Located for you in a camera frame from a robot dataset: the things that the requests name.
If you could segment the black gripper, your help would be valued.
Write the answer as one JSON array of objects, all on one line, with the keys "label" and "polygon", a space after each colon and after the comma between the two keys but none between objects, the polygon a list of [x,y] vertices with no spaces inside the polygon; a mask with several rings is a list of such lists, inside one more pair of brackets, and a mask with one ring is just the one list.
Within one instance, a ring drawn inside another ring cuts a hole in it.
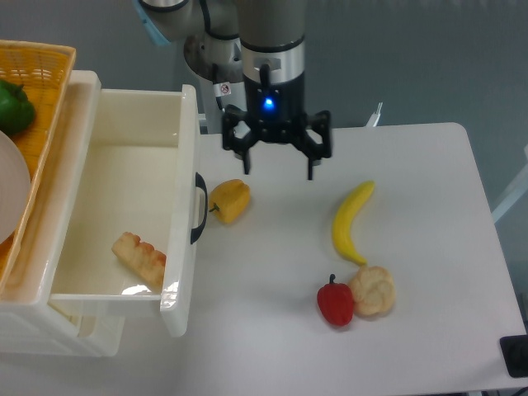
[{"label": "black gripper", "polygon": [[291,144],[307,158],[307,179],[312,181],[315,163],[332,156],[331,114],[306,113],[304,75],[268,87],[245,77],[244,89],[247,109],[228,105],[222,115],[223,148],[241,156],[248,175],[250,150],[259,141]]}]

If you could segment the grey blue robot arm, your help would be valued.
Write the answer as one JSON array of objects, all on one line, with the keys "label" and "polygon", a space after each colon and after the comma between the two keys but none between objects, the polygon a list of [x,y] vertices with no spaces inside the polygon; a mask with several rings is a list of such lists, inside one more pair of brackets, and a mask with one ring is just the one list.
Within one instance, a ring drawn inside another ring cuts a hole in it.
[{"label": "grey blue robot arm", "polygon": [[208,131],[251,168],[258,142],[290,144],[313,168],[332,156],[329,111],[304,104],[306,1],[136,1],[156,45],[184,40]]}]

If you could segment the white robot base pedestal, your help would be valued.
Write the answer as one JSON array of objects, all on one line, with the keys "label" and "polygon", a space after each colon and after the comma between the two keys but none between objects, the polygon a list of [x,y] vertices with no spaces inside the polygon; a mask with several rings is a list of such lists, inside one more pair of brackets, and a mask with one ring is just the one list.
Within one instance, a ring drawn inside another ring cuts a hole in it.
[{"label": "white robot base pedestal", "polygon": [[204,111],[200,124],[208,134],[219,134],[226,106],[246,108],[240,41],[220,40],[206,33],[192,35],[186,39],[183,53],[199,82]]}]

